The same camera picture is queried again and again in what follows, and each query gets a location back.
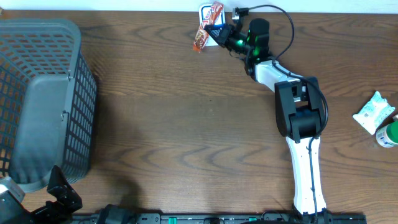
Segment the red orange snack bar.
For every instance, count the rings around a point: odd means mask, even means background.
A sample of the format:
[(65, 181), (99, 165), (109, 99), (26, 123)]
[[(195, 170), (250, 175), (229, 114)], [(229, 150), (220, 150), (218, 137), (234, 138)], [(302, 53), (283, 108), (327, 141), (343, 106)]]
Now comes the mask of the red orange snack bar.
[(205, 31), (205, 26), (208, 24), (215, 25), (215, 21), (220, 16), (222, 10), (224, 10), (224, 5), (220, 2), (213, 2), (211, 9), (205, 16), (204, 20), (200, 22), (200, 26), (195, 35), (193, 41), (193, 50), (196, 52), (201, 52), (206, 46), (207, 40), (210, 37)]

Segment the green lid jar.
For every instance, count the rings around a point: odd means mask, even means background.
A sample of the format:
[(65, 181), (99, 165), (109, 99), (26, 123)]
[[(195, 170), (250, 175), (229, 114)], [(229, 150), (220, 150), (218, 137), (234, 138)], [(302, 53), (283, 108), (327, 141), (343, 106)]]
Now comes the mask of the green lid jar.
[(382, 147), (397, 146), (397, 121), (379, 129), (376, 132), (376, 141)]

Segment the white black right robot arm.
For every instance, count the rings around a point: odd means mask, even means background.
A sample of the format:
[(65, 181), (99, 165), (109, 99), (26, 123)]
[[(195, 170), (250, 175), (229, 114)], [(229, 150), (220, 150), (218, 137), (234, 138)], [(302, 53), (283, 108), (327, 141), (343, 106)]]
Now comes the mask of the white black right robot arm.
[(316, 218), (326, 208), (318, 152), (328, 121), (328, 107), (315, 77), (296, 75), (282, 67), (269, 50), (269, 22), (254, 19), (247, 33), (230, 24), (206, 25), (205, 31), (221, 47), (243, 54), (244, 67), (255, 82), (275, 96), (275, 119), (292, 157), (294, 208)]

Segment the teal wet wipes pack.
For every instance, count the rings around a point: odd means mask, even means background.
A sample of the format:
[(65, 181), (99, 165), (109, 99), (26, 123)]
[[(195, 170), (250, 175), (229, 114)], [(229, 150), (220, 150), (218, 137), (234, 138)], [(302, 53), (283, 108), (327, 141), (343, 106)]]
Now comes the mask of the teal wet wipes pack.
[(391, 106), (383, 98), (379, 91), (376, 91), (371, 99), (353, 115), (357, 121), (370, 135), (375, 134), (376, 129), (391, 115), (395, 107)]

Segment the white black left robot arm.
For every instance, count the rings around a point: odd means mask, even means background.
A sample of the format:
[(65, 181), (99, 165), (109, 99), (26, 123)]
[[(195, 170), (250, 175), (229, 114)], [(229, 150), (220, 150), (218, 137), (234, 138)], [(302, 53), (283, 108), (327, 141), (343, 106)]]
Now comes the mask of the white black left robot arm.
[[(66, 180), (61, 168), (53, 166), (47, 192), (56, 201), (46, 201), (43, 207), (31, 212), (36, 223), (70, 223), (72, 214), (83, 207), (81, 197)], [(136, 223), (137, 216), (129, 210), (107, 205), (99, 212), (96, 223)]]

